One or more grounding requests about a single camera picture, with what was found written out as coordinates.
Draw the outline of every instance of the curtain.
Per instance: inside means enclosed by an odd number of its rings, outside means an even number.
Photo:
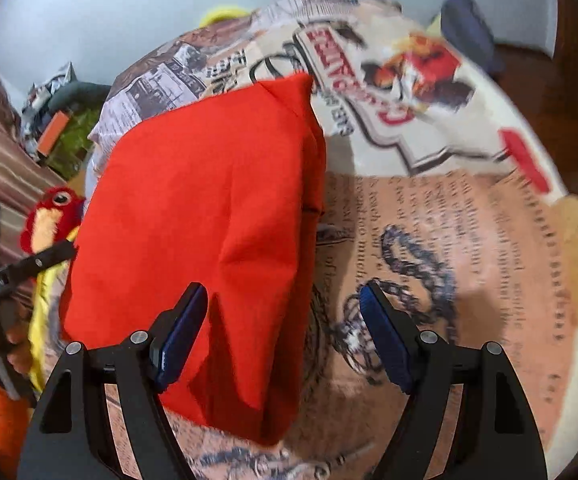
[[[40,196],[64,181],[48,168],[40,168],[18,146],[14,137],[19,117],[9,105],[0,83],[0,250],[4,262],[22,256],[18,238],[26,215]],[[29,293],[30,288],[22,292]]]

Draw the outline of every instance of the metal pin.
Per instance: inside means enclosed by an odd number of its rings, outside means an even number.
[[[427,343],[428,345],[433,345],[436,341],[438,341],[438,334],[436,332],[432,332],[431,330],[425,330],[420,332],[420,340],[423,343]]]
[[[67,354],[69,355],[77,354],[78,352],[80,352],[81,349],[82,345],[77,341],[74,341],[73,343],[69,343],[67,345]]]
[[[500,346],[495,341],[489,341],[487,343],[487,346],[485,346],[485,348],[487,349],[487,352],[489,352],[490,354],[494,355],[502,354],[502,346]]]
[[[131,342],[139,345],[140,343],[144,343],[147,340],[147,337],[149,337],[149,334],[144,332],[144,330],[138,330],[131,334]]]

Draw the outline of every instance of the blue gripper pad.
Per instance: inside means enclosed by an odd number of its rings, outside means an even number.
[[[158,393],[179,379],[207,315],[207,290],[202,285],[198,283],[195,286],[190,298],[185,296],[181,300],[184,304],[178,304],[174,310],[177,319],[173,321],[157,358],[158,371],[154,382]]]
[[[383,362],[387,377],[393,384],[400,386],[403,393],[410,394],[413,377],[409,370],[409,354],[380,301],[368,285],[360,290],[360,313]]]

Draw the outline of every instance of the parrot plush toy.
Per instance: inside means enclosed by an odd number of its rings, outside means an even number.
[[[26,218],[20,247],[35,254],[56,242],[66,240],[82,221],[84,199],[68,187],[52,187]]]

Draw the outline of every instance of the toy eye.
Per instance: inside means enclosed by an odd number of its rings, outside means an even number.
[[[66,191],[60,191],[53,197],[53,203],[59,206],[65,206],[71,202],[71,195]]]

